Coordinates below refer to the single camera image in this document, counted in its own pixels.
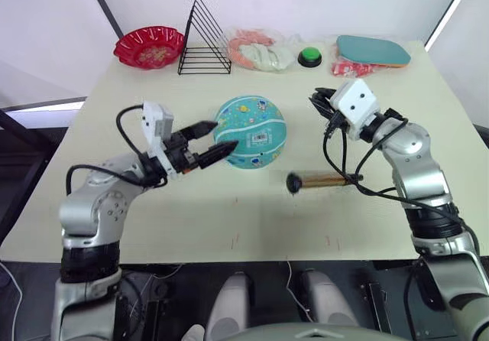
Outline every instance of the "plastic bag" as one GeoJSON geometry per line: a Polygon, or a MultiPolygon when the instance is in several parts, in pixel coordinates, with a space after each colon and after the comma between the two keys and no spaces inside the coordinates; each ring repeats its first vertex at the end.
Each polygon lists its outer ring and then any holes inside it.
{"type": "Polygon", "coordinates": [[[234,29],[228,33],[228,54],[232,62],[250,70],[277,72],[294,63],[283,37],[264,29],[234,29]]]}
{"type": "Polygon", "coordinates": [[[352,60],[347,60],[344,57],[338,55],[338,47],[336,44],[332,46],[332,63],[331,73],[333,76],[345,76],[345,77],[364,77],[371,73],[377,72],[387,68],[387,66],[381,66],[378,64],[370,63],[358,63],[352,60]]]}

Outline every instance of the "white cable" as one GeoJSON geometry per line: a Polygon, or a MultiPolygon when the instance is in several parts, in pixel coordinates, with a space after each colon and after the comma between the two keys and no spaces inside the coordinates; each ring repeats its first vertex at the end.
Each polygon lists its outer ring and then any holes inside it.
{"type": "MultiPolygon", "coordinates": [[[[176,267],[175,271],[173,271],[171,274],[167,274],[166,276],[158,277],[155,274],[152,274],[149,278],[147,278],[146,283],[144,284],[143,288],[141,289],[140,295],[141,296],[143,295],[144,290],[149,285],[150,281],[152,281],[154,278],[156,278],[157,280],[165,280],[167,278],[171,278],[174,274],[176,274],[183,267],[183,265],[184,265],[184,263],[178,265],[178,267],[176,267]]],[[[134,309],[136,308],[136,305],[138,305],[138,299],[136,299],[136,301],[134,302],[134,305],[131,308],[131,312],[129,313],[129,318],[132,317],[132,314],[134,312],[134,309]]]]}
{"type": "Polygon", "coordinates": [[[180,269],[183,267],[184,263],[178,265],[178,267],[173,271],[171,274],[167,274],[166,276],[156,276],[155,274],[153,275],[153,278],[156,278],[157,280],[166,280],[167,278],[171,278],[174,274],[176,274],[180,269]]]}
{"type": "Polygon", "coordinates": [[[12,279],[12,282],[14,283],[15,287],[17,288],[18,295],[19,295],[17,308],[15,308],[14,320],[12,321],[11,341],[15,341],[15,322],[17,321],[18,308],[21,307],[21,303],[22,303],[22,295],[23,295],[22,289],[20,286],[18,286],[18,283],[15,280],[14,275],[10,272],[10,270],[8,270],[8,268],[6,268],[5,265],[1,262],[0,262],[0,266],[5,270],[5,272],[7,272],[8,276],[10,276],[10,278],[12,279]]]}
{"type": "Polygon", "coordinates": [[[290,295],[292,295],[293,300],[296,302],[296,304],[299,306],[299,308],[303,310],[303,312],[306,315],[306,317],[309,320],[309,322],[314,323],[314,320],[309,315],[309,311],[306,309],[306,307],[304,307],[300,303],[300,301],[297,300],[296,295],[293,293],[293,291],[290,290],[290,280],[292,279],[292,267],[290,266],[290,262],[289,261],[287,261],[287,264],[289,265],[289,279],[287,280],[287,285],[285,285],[285,288],[287,289],[287,291],[289,291],[290,295]]]}
{"type": "MultiPolygon", "coordinates": [[[[148,276],[146,282],[144,283],[143,288],[141,289],[141,292],[139,293],[141,295],[141,297],[143,296],[144,290],[146,289],[147,285],[150,283],[150,280],[152,280],[152,277],[148,276]]],[[[134,302],[134,305],[132,306],[131,312],[129,313],[129,318],[132,317],[132,313],[134,312],[136,305],[138,305],[138,299],[136,299],[136,301],[134,302]]]]}

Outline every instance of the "black cable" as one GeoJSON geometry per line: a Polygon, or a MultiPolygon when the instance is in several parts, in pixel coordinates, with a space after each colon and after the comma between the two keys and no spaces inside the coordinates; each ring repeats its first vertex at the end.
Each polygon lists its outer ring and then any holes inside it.
{"type": "MultiPolygon", "coordinates": [[[[135,106],[129,106],[123,110],[121,110],[115,117],[115,125],[117,127],[117,130],[119,131],[119,133],[121,134],[122,138],[124,139],[124,141],[128,144],[129,148],[135,152],[135,154],[138,156],[138,159],[139,161],[143,164],[143,170],[146,170],[146,167],[151,167],[151,170],[153,172],[157,171],[157,167],[155,166],[155,164],[153,163],[153,161],[151,161],[151,159],[146,155],[146,154],[143,154],[137,147],[136,145],[131,141],[131,139],[128,137],[128,134],[125,133],[125,130],[122,128],[122,123],[121,123],[121,119],[122,119],[122,116],[127,113],[127,112],[130,112],[131,110],[135,110],[135,109],[143,109],[144,106],[143,104],[136,104],[135,106]]],[[[158,184],[157,186],[154,186],[155,188],[159,188],[159,187],[163,187],[165,186],[166,183],[163,183],[163,185],[161,184],[158,184]]]]}
{"type": "Polygon", "coordinates": [[[420,258],[418,258],[412,268],[410,268],[410,274],[407,277],[406,284],[404,285],[404,294],[403,294],[403,302],[404,302],[404,312],[406,312],[406,320],[407,320],[407,325],[410,328],[410,333],[411,333],[411,338],[413,340],[416,340],[416,330],[414,329],[414,322],[413,322],[413,315],[411,314],[411,309],[410,309],[410,287],[411,287],[411,282],[413,282],[414,278],[414,271],[416,270],[416,266],[419,263],[420,258]]]}
{"type": "Polygon", "coordinates": [[[130,278],[128,278],[127,276],[123,276],[121,279],[123,281],[125,281],[132,288],[132,290],[136,294],[136,298],[138,299],[138,301],[137,301],[137,303],[138,303],[138,310],[137,310],[138,320],[136,322],[136,326],[134,327],[134,329],[129,330],[129,335],[127,337],[128,339],[131,339],[131,337],[138,330],[138,328],[141,325],[141,322],[143,320],[143,316],[142,316],[142,314],[143,314],[143,297],[141,296],[141,292],[138,290],[138,287],[136,286],[136,284],[130,278]]]}
{"type": "Polygon", "coordinates": [[[361,167],[364,166],[365,162],[367,159],[376,151],[382,144],[390,138],[392,135],[395,135],[398,131],[400,131],[402,128],[404,128],[405,125],[407,125],[408,120],[406,118],[403,119],[402,123],[398,125],[395,129],[387,133],[381,140],[377,141],[375,144],[372,145],[370,150],[367,151],[367,154],[364,155],[364,157],[360,160],[360,162],[357,165],[357,168],[355,169],[355,176],[358,177],[358,174],[360,174],[360,169],[361,167]]]}
{"type": "MultiPolygon", "coordinates": [[[[378,143],[376,143],[368,152],[367,154],[365,155],[367,158],[365,158],[365,156],[361,159],[361,165],[363,165],[368,157],[371,156],[371,154],[373,153],[373,151],[375,151],[375,148],[377,148],[378,146],[380,146],[384,141],[386,141],[389,137],[391,137],[394,133],[396,133],[397,131],[399,131],[401,128],[403,128],[407,123],[407,119],[404,119],[403,120],[403,123],[401,123],[400,125],[398,125],[395,129],[393,129],[389,134],[385,135],[378,143]]],[[[328,155],[328,135],[331,135],[333,132],[330,130],[330,128],[326,129],[326,132],[325,132],[325,135],[324,135],[324,138],[322,140],[322,151],[324,153],[324,156],[325,156],[325,159],[328,161],[328,163],[338,172],[338,174],[340,174],[342,177],[344,177],[349,183],[353,184],[354,186],[357,187],[357,189],[360,191],[360,193],[363,193],[364,195],[366,196],[377,196],[377,197],[380,197],[380,198],[385,198],[387,200],[394,200],[394,201],[398,201],[398,202],[402,202],[402,203],[408,203],[410,205],[414,205],[414,206],[418,206],[418,207],[421,207],[423,209],[427,209],[428,211],[431,211],[431,212],[434,212],[434,213],[437,213],[438,215],[442,215],[444,217],[446,217],[447,219],[450,219],[452,220],[453,222],[456,222],[456,223],[459,223],[465,230],[467,230],[469,232],[469,234],[471,235],[472,237],[472,241],[474,242],[474,249],[475,249],[475,252],[477,253],[477,255],[480,255],[480,245],[479,245],[479,240],[478,240],[478,237],[476,236],[474,230],[465,223],[465,221],[457,216],[457,215],[452,215],[450,213],[445,213],[439,209],[436,209],[435,207],[433,206],[429,206],[429,205],[426,205],[425,203],[421,203],[421,202],[418,202],[416,200],[409,200],[407,198],[403,198],[403,197],[399,197],[399,196],[391,196],[389,194],[384,194],[381,191],[379,192],[375,192],[369,188],[367,188],[366,186],[363,186],[362,184],[360,184],[356,179],[352,178],[350,175],[348,174],[344,174],[339,168],[338,166],[336,166],[336,164],[332,161],[332,159],[329,157],[328,155]]],[[[359,173],[359,169],[357,167],[357,169],[355,170],[355,173],[358,174],[359,173]]]]}
{"type": "Polygon", "coordinates": [[[73,176],[73,173],[79,169],[91,169],[93,171],[99,171],[101,173],[105,173],[108,175],[112,175],[113,177],[119,178],[120,180],[123,180],[124,182],[134,184],[135,186],[140,186],[144,187],[139,180],[132,179],[130,177],[126,177],[124,175],[121,175],[119,173],[115,173],[114,171],[111,171],[109,169],[105,169],[103,167],[97,167],[95,165],[89,165],[89,164],[77,164],[73,165],[68,169],[66,172],[66,195],[71,194],[71,179],[73,176]]]}
{"type": "Polygon", "coordinates": [[[124,129],[122,128],[122,123],[121,123],[122,116],[125,113],[130,112],[131,110],[135,110],[135,109],[143,109],[143,105],[137,104],[135,106],[129,106],[129,107],[121,110],[117,114],[117,116],[115,117],[115,125],[117,126],[117,129],[118,129],[119,133],[121,134],[122,138],[124,139],[124,141],[128,144],[128,146],[131,148],[131,150],[136,153],[138,158],[141,159],[141,157],[143,156],[143,153],[136,147],[136,145],[131,141],[131,139],[125,133],[124,129]]]}
{"type": "Polygon", "coordinates": [[[461,223],[461,219],[458,216],[454,216],[454,215],[451,215],[449,213],[444,213],[444,212],[440,211],[439,209],[436,209],[433,206],[428,206],[425,203],[421,203],[421,202],[418,202],[415,200],[409,200],[409,199],[403,198],[403,197],[391,196],[388,194],[375,192],[374,190],[371,190],[370,188],[363,186],[356,179],[352,178],[348,174],[343,174],[341,169],[338,166],[336,166],[336,164],[331,160],[331,158],[328,155],[327,144],[328,144],[328,139],[325,136],[325,138],[323,139],[323,143],[322,143],[322,150],[323,150],[323,153],[324,153],[325,158],[328,161],[328,163],[338,172],[338,174],[340,174],[342,177],[344,177],[350,184],[353,184],[354,186],[356,186],[357,189],[361,193],[365,194],[366,196],[377,196],[377,197],[385,198],[388,200],[394,200],[394,201],[398,201],[398,202],[408,203],[410,205],[418,206],[418,207],[421,207],[423,209],[427,209],[428,211],[438,213],[439,215],[443,215],[444,217],[452,219],[455,222],[461,223]]]}
{"type": "Polygon", "coordinates": [[[346,174],[346,154],[347,154],[348,142],[346,141],[346,132],[342,130],[342,172],[346,174]]]}
{"type": "Polygon", "coordinates": [[[377,193],[387,193],[387,192],[392,192],[393,190],[396,190],[396,187],[385,188],[383,190],[379,190],[377,193]]]}
{"type": "Polygon", "coordinates": [[[333,116],[334,114],[334,110],[332,110],[329,106],[327,106],[326,104],[322,103],[322,102],[319,102],[319,101],[316,101],[314,100],[313,98],[309,98],[309,100],[311,101],[311,103],[315,106],[315,107],[319,107],[321,110],[319,110],[318,112],[325,118],[327,119],[331,119],[331,117],[333,116]]]}

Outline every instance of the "green button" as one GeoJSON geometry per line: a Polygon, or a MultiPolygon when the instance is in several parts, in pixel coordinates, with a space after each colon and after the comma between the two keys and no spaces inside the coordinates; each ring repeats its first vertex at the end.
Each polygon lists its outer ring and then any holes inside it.
{"type": "Polygon", "coordinates": [[[300,52],[305,60],[317,60],[319,57],[321,57],[321,53],[319,52],[318,48],[314,47],[307,47],[304,48],[302,52],[300,52]]]}

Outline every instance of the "white wall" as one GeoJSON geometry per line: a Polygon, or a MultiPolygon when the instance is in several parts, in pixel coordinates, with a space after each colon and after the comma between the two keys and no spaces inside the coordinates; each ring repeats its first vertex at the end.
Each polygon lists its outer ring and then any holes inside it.
{"type": "MultiPolygon", "coordinates": [[[[151,24],[185,31],[192,0],[106,0],[127,33],[151,24]]],[[[223,27],[273,28],[305,39],[376,34],[426,41],[451,0],[204,0],[223,27]]]]}
{"type": "Polygon", "coordinates": [[[489,0],[461,0],[429,50],[472,122],[489,128],[489,0]]]}
{"type": "Polygon", "coordinates": [[[87,96],[117,37],[96,0],[0,0],[0,107],[87,96]]]}

